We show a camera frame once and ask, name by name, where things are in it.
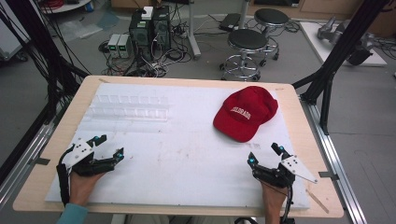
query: round stool seat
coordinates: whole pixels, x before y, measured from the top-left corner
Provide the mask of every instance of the round stool seat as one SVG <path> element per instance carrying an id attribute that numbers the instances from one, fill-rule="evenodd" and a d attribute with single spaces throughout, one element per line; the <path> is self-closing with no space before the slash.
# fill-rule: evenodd
<path id="1" fill-rule="evenodd" d="M 241 50 L 260 51 L 267 44 L 267 39 L 257 31 L 241 29 L 232 31 L 228 35 L 231 47 Z"/>
<path id="2" fill-rule="evenodd" d="M 289 17 L 279 10 L 262 8 L 254 13 L 254 20 L 261 25 L 282 26 L 289 21 Z"/>

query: human arm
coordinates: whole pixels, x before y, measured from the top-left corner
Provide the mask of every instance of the human arm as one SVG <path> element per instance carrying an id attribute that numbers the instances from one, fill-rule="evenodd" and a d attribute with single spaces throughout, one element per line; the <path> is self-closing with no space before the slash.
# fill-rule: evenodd
<path id="1" fill-rule="evenodd" d="M 70 174 L 70 200 L 57 224 L 82 224 L 88 209 L 85 205 L 95 187 L 96 182 L 104 175 L 80 176 L 74 172 Z"/>
<path id="2" fill-rule="evenodd" d="M 262 201 L 264 204 L 265 224 L 279 224 L 280 209 L 288 194 L 288 188 L 277 188 L 262 183 Z"/>

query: cap brim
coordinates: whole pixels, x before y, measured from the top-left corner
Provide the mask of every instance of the cap brim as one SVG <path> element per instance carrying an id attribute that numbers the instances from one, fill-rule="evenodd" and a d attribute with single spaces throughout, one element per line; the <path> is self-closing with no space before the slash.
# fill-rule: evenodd
<path id="1" fill-rule="evenodd" d="M 213 119 L 213 125 L 222 133 L 238 142 L 247 142 L 256 134 L 260 125 L 247 125 L 233 119 L 228 110 L 222 106 Z"/>

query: hand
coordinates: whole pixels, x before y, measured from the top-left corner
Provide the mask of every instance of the hand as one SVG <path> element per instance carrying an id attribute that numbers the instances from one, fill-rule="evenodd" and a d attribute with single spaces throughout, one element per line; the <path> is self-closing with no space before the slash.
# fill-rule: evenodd
<path id="1" fill-rule="evenodd" d="M 105 173 L 93 176 L 80 176 L 75 172 L 70 174 L 70 203 L 85 206 L 95 187 L 96 182 Z"/>
<path id="2" fill-rule="evenodd" d="M 266 224 L 279 224 L 280 209 L 288 194 L 288 188 L 277 188 L 265 182 L 262 183 L 262 201 Z"/>

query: teal sleeve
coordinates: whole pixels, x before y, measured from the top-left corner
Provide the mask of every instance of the teal sleeve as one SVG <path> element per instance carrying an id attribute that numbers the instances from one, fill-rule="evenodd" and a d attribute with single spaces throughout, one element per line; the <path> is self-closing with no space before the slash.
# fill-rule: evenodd
<path id="1" fill-rule="evenodd" d="M 73 203 L 67 203 L 56 224 L 82 224 L 88 214 L 88 209 Z"/>

